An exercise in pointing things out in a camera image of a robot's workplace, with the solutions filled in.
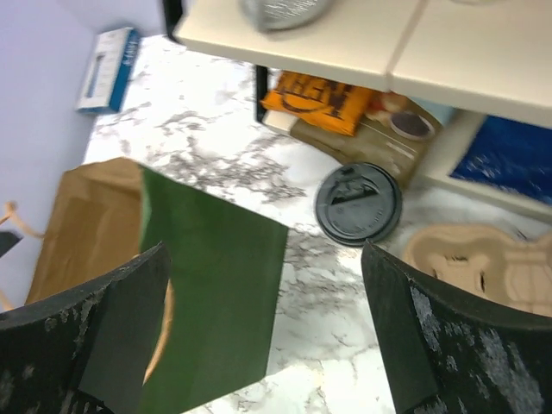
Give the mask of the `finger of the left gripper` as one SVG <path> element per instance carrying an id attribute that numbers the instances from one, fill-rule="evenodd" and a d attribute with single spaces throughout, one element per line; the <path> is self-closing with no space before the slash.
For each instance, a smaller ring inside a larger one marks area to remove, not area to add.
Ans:
<path id="1" fill-rule="evenodd" d="M 17 243 L 21 241 L 22 237 L 10 230 L 0 232 L 0 257 L 7 254 Z"/>

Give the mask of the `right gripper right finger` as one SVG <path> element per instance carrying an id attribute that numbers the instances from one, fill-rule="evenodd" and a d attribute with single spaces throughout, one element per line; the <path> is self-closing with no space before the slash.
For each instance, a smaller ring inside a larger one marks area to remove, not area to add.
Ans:
<path id="1" fill-rule="evenodd" d="M 361 270 L 398 413 L 549 413 L 551 320 L 495 304 L 368 242 Z"/>

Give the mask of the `brown paper bag green side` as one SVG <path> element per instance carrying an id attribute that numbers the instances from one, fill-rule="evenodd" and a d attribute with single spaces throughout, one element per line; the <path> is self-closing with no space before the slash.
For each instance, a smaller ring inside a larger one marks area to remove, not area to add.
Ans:
<path id="1" fill-rule="evenodd" d="M 288 229 L 127 158 L 65 172 L 40 227 L 36 197 L 1 200 L 1 231 L 40 247 L 28 296 L 1 315 L 103 276 L 157 244 L 170 257 L 163 313 L 135 413 L 183 413 L 267 370 Z"/>

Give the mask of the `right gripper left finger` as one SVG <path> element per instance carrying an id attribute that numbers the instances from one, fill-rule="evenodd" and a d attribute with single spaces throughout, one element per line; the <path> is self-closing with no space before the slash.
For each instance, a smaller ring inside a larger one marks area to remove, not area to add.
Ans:
<path id="1" fill-rule="evenodd" d="M 159 243 L 1 315 L 3 413 L 135 413 L 170 273 Z"/>

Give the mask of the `single black plastic lid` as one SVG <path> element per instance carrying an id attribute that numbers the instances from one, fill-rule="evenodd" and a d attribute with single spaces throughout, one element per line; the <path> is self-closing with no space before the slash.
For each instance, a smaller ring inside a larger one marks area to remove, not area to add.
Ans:
<path id="1" fill-rule="evenodd" d="M 324 234 L 353 248 L 386 239 L 397 227 L 402 209 L 397 180 L 366 162 L 335 169 L 319 186 L 314 203 Z"/>

